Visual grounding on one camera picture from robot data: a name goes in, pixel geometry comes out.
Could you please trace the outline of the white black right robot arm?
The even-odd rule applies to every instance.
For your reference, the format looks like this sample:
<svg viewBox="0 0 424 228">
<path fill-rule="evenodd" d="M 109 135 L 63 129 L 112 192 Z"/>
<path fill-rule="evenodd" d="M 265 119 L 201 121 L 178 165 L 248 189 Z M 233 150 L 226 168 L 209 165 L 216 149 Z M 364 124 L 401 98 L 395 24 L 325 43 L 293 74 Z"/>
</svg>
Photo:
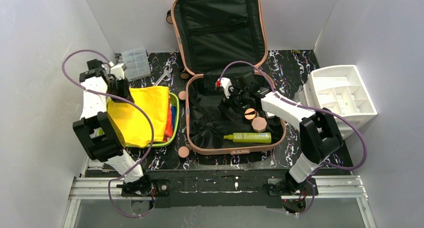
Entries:
<svg viewBox="0 0 424 228">
<path fill-rule="evenodd" d="M 274 88 L 256 87 L 254 78 L 221 78 L 217 85 L 225 98 L 235 105 L 255 105 L 260 110 L 288 122 L 299 131 L 301 155 L 285 174 L 283 188 L 295 192 L 336 150 L 344 140 L 336 123 L 335 114 L 328 109 L 304 106 L 284 97 Z"/>
</svg>

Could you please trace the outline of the pink hard shell suitcase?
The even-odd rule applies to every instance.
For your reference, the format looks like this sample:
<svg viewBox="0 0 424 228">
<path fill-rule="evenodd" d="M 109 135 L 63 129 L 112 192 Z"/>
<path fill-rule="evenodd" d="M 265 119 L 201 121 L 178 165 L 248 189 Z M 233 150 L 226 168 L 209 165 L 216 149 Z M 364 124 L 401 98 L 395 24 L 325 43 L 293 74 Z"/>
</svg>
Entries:
<svg viewBox="0 0 424 228">
<path fill-rule="evenodd" d="M 175 0 L 170 9 L 184 71 L 191 75 L 179 97 L 185 102 L 188 143 L 178 149 L 180 157 L 190 152 L 205 156 L 267 152 L 286 135 L 284 120 L 258 107 L 231 107 L 224 92 L 216 88 L 220 78 L 255 76 L 259 88 L 274 88 L 258 68 L 268 56 L 260 0 Z M 257 133 L 244 117 L 253 108 L 267 121 L 263 133 L 270 144 L 223 139 L 233 133 Z"/>
</svg>

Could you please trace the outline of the red white tie-dye cloth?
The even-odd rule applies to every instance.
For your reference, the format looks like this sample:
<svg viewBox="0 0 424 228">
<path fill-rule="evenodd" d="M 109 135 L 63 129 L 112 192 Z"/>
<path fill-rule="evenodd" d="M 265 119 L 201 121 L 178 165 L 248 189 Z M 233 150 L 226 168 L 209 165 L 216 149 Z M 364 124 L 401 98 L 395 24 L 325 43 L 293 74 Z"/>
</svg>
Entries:
<svg viewBox="0 0 424 228">
<path fill-rule="evenodd" d="M 173 136 L 173 116 L 172 116 L 172 104 L 168 104 L 168 111 L 167 111 L 167 122 L 165 126 L 165 132 L 164 132 L 164 140 L 168 140 Z"/>
</svg>

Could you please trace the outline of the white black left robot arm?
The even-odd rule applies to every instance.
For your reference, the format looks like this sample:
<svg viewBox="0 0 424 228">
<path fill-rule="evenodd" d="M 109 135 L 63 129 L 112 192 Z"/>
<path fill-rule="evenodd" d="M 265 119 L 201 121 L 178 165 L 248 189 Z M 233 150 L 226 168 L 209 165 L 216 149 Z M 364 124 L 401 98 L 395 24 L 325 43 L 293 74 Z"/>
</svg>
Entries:
<svg viewBox="0 0 424 228">
<path fill-rule="evenodd" d="M 108 98 L 127 104 L 134 99 L 125 77 L 123 63 L 107 72 L 98 59 L 87 61 L 88 70 L 79 75 L 85 88 L 83 109 L 72 128 L 88 157 L 113 167 L 124 176 L 120 188 L 125 193 L 146 196 L 153 190 L 148 174 L 126 151 L 125 138 L 117 123 L 107 111 Z"/>
</svg>

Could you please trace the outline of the white divided organizer box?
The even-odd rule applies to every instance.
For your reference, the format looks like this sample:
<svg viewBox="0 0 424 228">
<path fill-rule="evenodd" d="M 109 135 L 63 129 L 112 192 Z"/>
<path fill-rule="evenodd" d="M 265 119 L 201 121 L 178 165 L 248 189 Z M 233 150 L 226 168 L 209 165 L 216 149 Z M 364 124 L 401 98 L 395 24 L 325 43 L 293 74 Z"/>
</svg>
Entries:
<svg viewBox="0 0 424 228">
<path fill-rule="evenodd" d="M 378 112 L 354 64 L 333 65 L 312 71 L 294 95 L 304 106 L 327 108 L 360 128 Z"/>
</svg>

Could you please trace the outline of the blue towel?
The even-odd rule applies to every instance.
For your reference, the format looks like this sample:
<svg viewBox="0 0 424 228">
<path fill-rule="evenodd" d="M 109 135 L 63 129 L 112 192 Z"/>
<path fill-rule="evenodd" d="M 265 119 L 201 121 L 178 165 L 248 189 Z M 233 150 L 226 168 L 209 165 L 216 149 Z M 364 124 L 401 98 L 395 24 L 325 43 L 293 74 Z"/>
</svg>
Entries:
<svg viewBox="0 0 424 228">
<path fill-rule="evenodd" d="M 171 121 L 172 121 L 172 129 L 174 130 L 176 127 L 176 118 L 177 118 L 177 107 L 171 106 Z"/>
</svg>

